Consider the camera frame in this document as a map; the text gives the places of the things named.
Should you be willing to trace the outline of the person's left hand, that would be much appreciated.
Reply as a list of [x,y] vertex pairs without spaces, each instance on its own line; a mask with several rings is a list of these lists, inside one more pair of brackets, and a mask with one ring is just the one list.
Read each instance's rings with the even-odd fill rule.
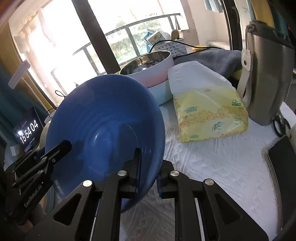
[[27,220],[22,225],[16,225],[16,226],[18,227],[18,229],[20,229],[24,233],[29,232],[34,227],[33,224],[29,220]]

